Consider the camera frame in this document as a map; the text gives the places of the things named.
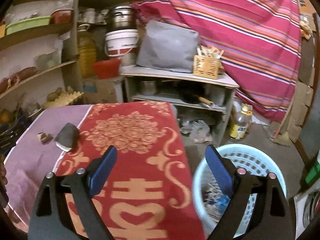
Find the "yellow egg tray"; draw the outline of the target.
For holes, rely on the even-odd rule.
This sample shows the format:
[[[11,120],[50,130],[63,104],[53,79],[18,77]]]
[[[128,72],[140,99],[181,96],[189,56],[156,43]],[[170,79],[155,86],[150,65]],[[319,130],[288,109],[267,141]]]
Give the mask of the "yellow egg tray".
[[[82,99],[83,92],[73,92],[71,94],[62,93],[57,99],[51,102],[45,102],[42,104],[43,109],[59,108],[63,106],[74,105]]]

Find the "light blue plastic basket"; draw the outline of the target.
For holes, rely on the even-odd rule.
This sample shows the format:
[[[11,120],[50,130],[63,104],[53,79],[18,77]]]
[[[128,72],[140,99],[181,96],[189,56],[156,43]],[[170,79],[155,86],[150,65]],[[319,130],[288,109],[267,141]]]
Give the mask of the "light blue plastic basket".
[[[284,176],[278,165],[266,153],[244,144],[227,144],[219,146],[216,149],[222,157],[230,159],[235,167],[244,168],[252,175],[264,177],[268,173],[273,172],[279,180],[284,196],[287,196]],[[192,195],[193,205],[202,223],[205,236],[212,233],[219,221],[218,219],[214,219],[205,207],[203,194],[210,186],[217,189],[217,194],[214,198],[219,198],[221,191],[206,159],[203,158],[194,173]]]

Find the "red plastic basket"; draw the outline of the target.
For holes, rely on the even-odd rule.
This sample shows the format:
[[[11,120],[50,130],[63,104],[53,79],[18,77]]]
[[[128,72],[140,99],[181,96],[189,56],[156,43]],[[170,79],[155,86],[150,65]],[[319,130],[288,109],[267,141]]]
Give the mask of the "red plastic basket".
[[[120,59],[109,59],[105,61],[97,61],[92,67],[98,79],[111,79],[119,75]]]

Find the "yellow net potato bag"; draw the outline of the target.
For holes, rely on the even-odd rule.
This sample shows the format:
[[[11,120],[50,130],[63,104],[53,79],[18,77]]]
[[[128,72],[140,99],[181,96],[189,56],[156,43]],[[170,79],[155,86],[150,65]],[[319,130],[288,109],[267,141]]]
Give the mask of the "yellow net potato bag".
[[[7,109],[3,109],[0,112],[0,125],[12,122],[12,120],[14,120],[14,118],[15,118],[15,116],[11,111],[9,111]]]

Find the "red gold patterned towel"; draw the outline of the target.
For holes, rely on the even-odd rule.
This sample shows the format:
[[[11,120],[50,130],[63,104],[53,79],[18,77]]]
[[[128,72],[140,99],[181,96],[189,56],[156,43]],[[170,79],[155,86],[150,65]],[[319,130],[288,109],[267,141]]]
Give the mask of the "red gold patterned towel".
[[[101,103],[79,125],[75,150],[54,168],[68,175],[117,149],[117,161],[93,198],[115,239],[204,239],[192,176],[172,106],[164,102]]]

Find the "black white patterned packet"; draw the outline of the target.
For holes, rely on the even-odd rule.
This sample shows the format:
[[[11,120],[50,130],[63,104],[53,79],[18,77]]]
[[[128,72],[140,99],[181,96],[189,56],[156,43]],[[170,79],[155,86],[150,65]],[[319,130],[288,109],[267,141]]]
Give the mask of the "black white patterned packet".
[[[204,208],[209,217],[218,222],[223,214],[219,213],[216,202],[222,195],[222,192],[217,184],[206,184],[202,189],[202,197]]]

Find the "straw broom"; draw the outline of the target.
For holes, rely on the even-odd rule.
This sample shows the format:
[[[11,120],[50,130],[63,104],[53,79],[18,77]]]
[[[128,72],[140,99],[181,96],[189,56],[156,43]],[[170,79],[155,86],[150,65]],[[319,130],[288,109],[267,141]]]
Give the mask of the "straw broom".
[[[293,103],[294,103],[294,98],[292,98],[290,105],[287,109],[287,112],[286,112],[278,130],[276,131],[274,136],[271,138],[271,141],[277,145],[289,147],[291,144],[291,140],[289,139],[289,135],[287,132],[287,126],[290,121]]]

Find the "striped pink red curtain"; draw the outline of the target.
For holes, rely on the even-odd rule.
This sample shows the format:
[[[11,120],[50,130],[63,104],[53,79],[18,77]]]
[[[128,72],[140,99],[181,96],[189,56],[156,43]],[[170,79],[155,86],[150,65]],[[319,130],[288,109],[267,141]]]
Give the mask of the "striped pink red curtain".
[[[139,20],[193,29],[223,51],[237,96],[281,122],[289,109],[302,55],[297,0],[152,0],[135,3]]]

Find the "small brown paper scrap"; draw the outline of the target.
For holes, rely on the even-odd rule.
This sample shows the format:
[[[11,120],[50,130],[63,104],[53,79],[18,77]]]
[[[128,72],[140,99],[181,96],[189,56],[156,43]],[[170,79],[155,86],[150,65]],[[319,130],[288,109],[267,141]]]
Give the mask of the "small brown paper scrap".
[[[38,133],[37,138],[38,138],[39,142],[43,145],[48,144],[53,140],[53,136],[51,134],[47,134],[45,132]]]

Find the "dark blue plastic crate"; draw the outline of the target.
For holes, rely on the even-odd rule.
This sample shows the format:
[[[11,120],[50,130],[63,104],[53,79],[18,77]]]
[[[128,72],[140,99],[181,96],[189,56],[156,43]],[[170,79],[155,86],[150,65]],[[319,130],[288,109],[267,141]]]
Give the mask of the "dark blue plastic crate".
[[[1,153],[7,152],[14,146],[16,141],[25,131],[25,126],[22,122],[15,122],[15,124],[7,131],[1,134]]]

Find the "black silver foil bag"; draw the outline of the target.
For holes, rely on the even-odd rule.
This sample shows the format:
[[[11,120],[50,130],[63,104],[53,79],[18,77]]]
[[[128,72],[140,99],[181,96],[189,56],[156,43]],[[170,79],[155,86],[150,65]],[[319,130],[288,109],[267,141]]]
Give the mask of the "black silver foil bag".
[[[54,141],[58,148],[64,152],[70,152],[80,138],[80,132],[76,126],[71,123],[65,124],[61,131],[57,134]]]

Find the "clear yellow label bottle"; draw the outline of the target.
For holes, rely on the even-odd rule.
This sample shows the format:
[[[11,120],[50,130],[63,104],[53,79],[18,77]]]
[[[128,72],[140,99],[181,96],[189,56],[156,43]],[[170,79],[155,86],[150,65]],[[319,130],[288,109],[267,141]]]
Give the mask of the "clear yellow label bottle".
[[[246,103],[241,105],[241,110],[232,116],[229,136],[233,140],[241,140],[245,137],[251,123],[253,107]]]

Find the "blue plastic bag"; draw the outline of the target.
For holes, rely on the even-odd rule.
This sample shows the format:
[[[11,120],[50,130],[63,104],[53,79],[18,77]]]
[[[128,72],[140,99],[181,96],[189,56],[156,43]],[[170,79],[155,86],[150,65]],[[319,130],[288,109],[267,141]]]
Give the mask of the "blue plastic bag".
[[[216,206],[219,210],[219,213],[224,214],[224,212],[228,207],[229,202],[230,202],[230,198],[226,194],[223,194],[220,196],[220,198],[216,202]]]

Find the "wooden handled pan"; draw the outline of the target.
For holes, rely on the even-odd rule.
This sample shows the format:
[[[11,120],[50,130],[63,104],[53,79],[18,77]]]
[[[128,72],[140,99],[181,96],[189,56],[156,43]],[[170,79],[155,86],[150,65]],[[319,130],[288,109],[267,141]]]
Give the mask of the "wooden handled pan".
[[[183,102],[189,103],[189,104],[199,104],[204,103],[205,105],[212,106],[213,102],[205,99],[199,95],[191,94],[191,93],[179,93],[179,96]]]

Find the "steel pot in shelf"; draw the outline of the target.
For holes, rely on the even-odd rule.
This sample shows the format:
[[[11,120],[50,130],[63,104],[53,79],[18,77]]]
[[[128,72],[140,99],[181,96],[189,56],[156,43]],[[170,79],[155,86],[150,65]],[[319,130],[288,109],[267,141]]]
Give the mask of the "steel pot in shelf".
[[[146,96],[157,94],[157,82],[155,80],[140,81],[140,92]]]

